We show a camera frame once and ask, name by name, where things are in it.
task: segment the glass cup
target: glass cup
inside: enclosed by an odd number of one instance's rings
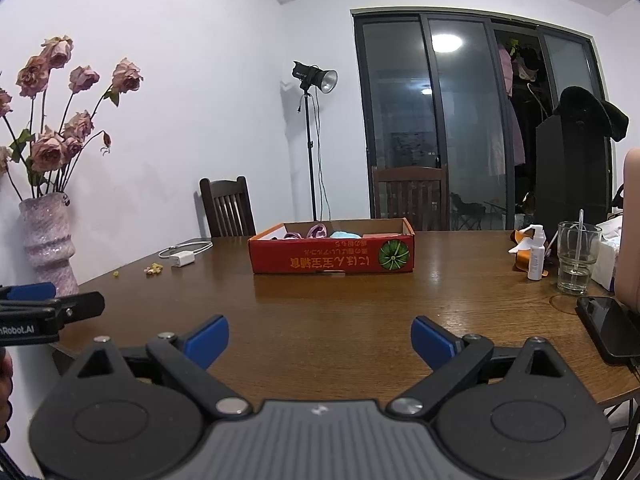
[[[565,294],[581,296],[587,292],[591,271],[598,259],[602,229],[578,222],[558,224],[558,288]]]

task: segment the blue gripper pad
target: blue gripper pad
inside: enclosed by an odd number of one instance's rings
[[[411,324],[411,345],[431,370],[436,371],[462,349],[462,342],[424,316]]]
[[[225,351],[228,343],[229,323],[225,317],[218,316],[186,336],[182,353],[206,370]]]
[[[12,286],[6,295],[9,301],[44,301],[55,297],[56,287],[49,282]]]

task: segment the wooden table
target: wooden table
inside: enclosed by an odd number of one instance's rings
[[[415,241],[415,270],[399,274],[254,276],[245,238],[217,239],[196,264],[166,266],[159,276],[143,273],[158,257],[143,258],[118,278],[81,287],[103,293],[107,307],[67,326],[60,345],[79,352],[96,335],[141,345],[223,314],[230,342],[210,371],[254,405],[274,397],[386,403],[429,371],[409,340],[412,319],[424,314],[499,346],[549,338],[603,406],[640,388],[626,367],[602,361],[576,316],[550,305],[555,276],[531,282],[512,270],[506,232],[428,232]]]

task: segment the white logo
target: white logo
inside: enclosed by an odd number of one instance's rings
[[[2,335],[33,334],[34,332],[33,325],[0,327],[0,334]]]
[[[311,408],[311,413],[317,416],[322,416],[323,413],[328,412],[329,408],[323,406],[322,404],[318,404],[315,408]]]

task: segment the black hat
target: black hat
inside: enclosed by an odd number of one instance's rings
[[[579,86],[569,86],[562,91],[554,114],[560,115],[563,121],[581,124],[590,132],[601,133],[616,142],[625,138],[629,126],[629,118],[619,108],[608,101],[600,101]]]

